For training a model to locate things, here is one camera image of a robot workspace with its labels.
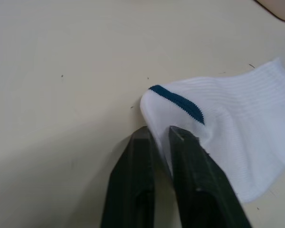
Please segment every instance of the blue stripe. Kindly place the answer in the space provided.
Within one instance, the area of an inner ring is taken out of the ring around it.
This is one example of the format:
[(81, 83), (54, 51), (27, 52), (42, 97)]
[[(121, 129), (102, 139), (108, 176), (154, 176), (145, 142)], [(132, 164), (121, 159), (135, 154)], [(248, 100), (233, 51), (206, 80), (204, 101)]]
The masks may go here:
[(184, 98), (183, 96), (172, 93), (160, 85), (154, 85), (150, 88), (150, 90), (156, 92), (159, 96), (162, 96), (167, 100), (175, 103), (178, 107), (187, 112), (192, 118), (205, 125), (202, 112), (192, 101)]

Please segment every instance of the ribbed sock fabric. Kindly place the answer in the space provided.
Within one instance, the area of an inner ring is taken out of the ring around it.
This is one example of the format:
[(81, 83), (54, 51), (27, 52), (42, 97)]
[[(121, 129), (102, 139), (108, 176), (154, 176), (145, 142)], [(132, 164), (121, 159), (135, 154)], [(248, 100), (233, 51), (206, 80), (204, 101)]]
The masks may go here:
[(285, 168), (285, 70), (279, 59), (239, 76), (153, 86), (141, 111), (170, 169), (168, 128), (174, 125), (199, 138), (241, 202), (264, 193)]

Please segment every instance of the black plastic part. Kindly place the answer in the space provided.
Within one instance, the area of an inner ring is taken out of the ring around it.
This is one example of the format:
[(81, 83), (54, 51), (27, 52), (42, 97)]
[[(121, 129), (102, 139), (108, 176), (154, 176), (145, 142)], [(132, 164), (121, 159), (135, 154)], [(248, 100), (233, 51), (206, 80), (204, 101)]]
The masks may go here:
[(169, 129), (173, 185), (183, 228), (250, 228), (223, 170), (190, 132)]
[(156, 152), (147, 127), (132, 134), (110, 176), (101, 228), (153, 227)]

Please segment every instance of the beige surface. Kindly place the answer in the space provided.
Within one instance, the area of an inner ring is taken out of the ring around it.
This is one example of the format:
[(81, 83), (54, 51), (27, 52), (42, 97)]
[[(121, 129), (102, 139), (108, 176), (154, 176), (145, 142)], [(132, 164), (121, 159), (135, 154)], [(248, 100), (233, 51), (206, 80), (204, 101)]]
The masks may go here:
[[(97, 227), (148, 87), (281, 52), (285, 23), (250, 0), (0, 0), (0, 227)], [(285, 173), (271, 191), (245, 205), (257, 228), (285, 227)]]

